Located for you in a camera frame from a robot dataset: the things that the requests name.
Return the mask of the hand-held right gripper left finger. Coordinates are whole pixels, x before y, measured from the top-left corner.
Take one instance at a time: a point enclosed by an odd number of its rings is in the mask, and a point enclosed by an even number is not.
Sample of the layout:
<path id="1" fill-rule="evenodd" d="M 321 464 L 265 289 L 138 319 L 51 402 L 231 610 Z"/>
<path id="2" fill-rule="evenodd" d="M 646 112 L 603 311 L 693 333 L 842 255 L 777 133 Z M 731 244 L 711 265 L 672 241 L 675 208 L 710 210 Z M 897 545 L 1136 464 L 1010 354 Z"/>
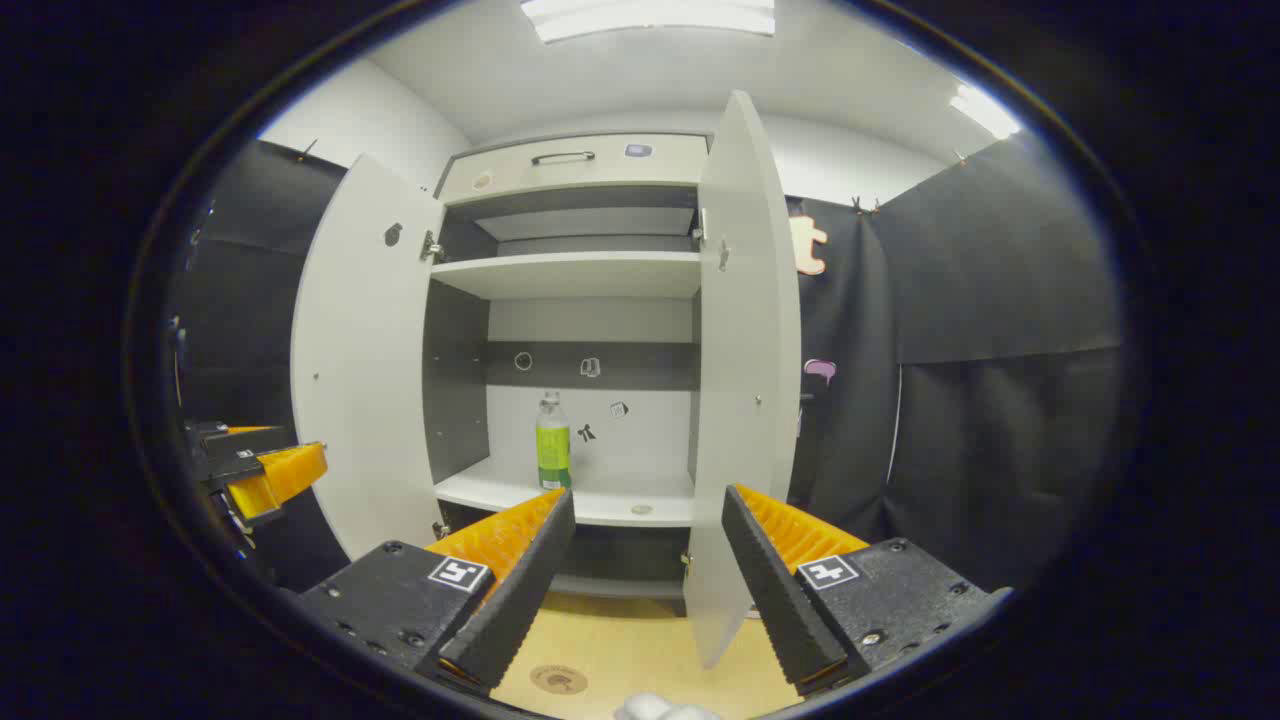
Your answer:
<path id="1" fill-rule="evenodd" d="M 388 539 L 298 606 L 376 662 L 486 696 L 527 638 L 575 530 L 573 493 L 553 489 L 428 547 Z"/>

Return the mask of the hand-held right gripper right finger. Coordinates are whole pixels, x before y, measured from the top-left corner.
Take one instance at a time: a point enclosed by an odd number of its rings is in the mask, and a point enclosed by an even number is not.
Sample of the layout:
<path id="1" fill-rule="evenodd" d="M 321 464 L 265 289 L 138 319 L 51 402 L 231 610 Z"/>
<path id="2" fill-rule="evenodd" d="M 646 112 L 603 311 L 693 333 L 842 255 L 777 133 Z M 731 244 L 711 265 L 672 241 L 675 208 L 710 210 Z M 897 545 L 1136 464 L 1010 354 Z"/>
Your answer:
<path id="1" fill-rule="evenodd" d="M 1011 591 L 986 591 L 918 543 L 867 543 L 742 484 L 722 527 L 786 680 L 801 697 L 868 682 L 965 635 Z"/>

